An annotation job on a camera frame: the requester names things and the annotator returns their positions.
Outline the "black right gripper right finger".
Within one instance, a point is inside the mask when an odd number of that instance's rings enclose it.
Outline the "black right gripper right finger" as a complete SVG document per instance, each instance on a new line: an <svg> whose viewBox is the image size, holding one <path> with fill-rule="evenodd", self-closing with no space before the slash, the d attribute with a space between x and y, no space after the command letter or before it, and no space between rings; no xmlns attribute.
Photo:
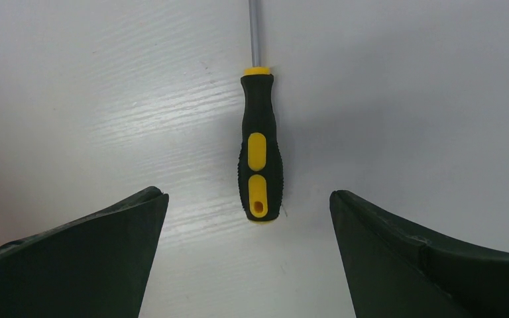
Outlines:
<svg viewBox="0 0 509 318"><path fill-rule="evenodd" d="M347 190L329 209L357 317L509 317L509 252L464 242Z"/></svg>

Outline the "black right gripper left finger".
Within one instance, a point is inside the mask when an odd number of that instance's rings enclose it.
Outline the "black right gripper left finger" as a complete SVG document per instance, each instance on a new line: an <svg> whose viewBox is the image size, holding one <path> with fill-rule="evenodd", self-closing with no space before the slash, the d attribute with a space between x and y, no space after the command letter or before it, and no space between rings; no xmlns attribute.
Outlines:
<svg viewBox="0 0 509 318"><path fill-rule="evenodd" d="M0 246L0 317L138 317L168 208L147 187Z"/></svg>

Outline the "black yellow screwdriver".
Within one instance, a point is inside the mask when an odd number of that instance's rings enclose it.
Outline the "black yellow screwdriver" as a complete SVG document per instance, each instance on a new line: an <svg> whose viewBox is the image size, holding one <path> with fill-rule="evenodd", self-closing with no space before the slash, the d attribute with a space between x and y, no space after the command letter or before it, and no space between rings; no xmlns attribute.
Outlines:
<svg viewBox="0 0 509 318"><path fill-rule="evenodd" d="M267 223L280 214L284 171L272 106L274 76L261 63L259 1L249 1L249 25L252 66L241 77L245 107L238 189L247 219Z"/></svg>

